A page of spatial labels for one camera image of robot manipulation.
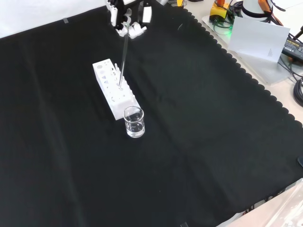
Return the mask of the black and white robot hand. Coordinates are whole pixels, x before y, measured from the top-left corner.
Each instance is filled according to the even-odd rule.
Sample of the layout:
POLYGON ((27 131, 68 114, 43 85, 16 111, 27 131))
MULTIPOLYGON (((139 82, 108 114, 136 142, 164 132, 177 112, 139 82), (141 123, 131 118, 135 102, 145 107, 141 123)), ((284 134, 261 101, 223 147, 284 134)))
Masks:
POLYGON ((120 37, 141 36, 151 22, 152 6, 144 0, 106 0, 110 23, 120 37))

